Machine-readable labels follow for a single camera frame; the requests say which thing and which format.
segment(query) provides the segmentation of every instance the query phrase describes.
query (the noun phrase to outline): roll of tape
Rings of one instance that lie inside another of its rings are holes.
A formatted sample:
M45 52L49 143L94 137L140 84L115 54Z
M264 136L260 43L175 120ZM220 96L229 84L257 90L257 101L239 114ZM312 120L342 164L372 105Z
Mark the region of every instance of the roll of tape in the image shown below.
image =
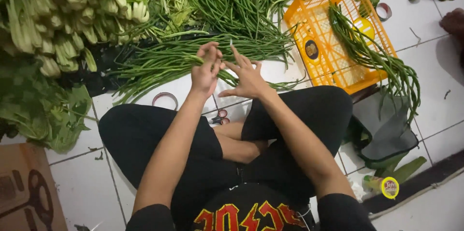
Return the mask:
M379 14L380 8L385 11L385 14L383 13ZM390 19L390 17L392 16L392 9L390 8L390 6L388 6L388 4L384 2L377 4L377 6L375 7L375 12L377 13L377 16L379 16L379 19L382 22Z
M151 102L151 105L154 106L154 103L157 101L157 99L159 99L160 97L170 97L174 100L174 103L175 103L175 108L174 110L176 111L177 108L179 107L179 104L177 103L177 98L172 95L172 93L169 93L169 92L161 92L159 94L157 94L154 98L153 98L153 101Z

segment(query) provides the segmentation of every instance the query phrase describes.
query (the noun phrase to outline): person's right hand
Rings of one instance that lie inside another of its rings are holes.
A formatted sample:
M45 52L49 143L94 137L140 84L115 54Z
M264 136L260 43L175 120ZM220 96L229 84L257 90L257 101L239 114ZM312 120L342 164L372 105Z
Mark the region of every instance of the person's right hand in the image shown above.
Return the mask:
M239 96L248 98L261 98L267 93L275 92L261 77L261 62L252 60L241 55L233 45L231 45L233 55L237 65L224 61L239 77L239 85L232 90L225 90L219 93L218 97Z

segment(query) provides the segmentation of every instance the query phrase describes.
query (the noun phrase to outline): black t-shirt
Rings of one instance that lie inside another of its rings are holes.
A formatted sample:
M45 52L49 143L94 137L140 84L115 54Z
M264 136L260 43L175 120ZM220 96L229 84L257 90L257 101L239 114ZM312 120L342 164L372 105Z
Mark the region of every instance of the black t-shirt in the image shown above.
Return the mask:
M375 231L358 201L345 194L329 194L317 202L322 231ZM138 210L126 231L174 231L171 211L153 204ZM288 200L260 184L241 184L218 194L192 223L191 231L303 231L305 223Z

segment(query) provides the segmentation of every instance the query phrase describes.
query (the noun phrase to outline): cardboard box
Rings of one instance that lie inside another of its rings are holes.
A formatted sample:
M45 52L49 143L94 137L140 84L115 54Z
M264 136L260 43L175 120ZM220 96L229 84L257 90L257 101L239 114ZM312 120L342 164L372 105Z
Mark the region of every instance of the cardboard box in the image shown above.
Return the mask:
M0 231L67 231L43 148L0 145Z

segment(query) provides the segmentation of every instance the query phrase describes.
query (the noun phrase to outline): yellow plastic crate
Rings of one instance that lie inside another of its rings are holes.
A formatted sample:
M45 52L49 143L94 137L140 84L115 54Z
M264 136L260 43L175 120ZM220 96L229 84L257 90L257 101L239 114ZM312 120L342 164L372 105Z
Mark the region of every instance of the yellow plastic crate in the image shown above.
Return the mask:
M348 57L330 26L329 1L340 5L342 13L388 54L397 55L369 0L294 0L283 19L288 27L298 23L294 38L313 85L338 86L353 94L385 79L387 74L357 65ZM371 42L368 45L380 51Z

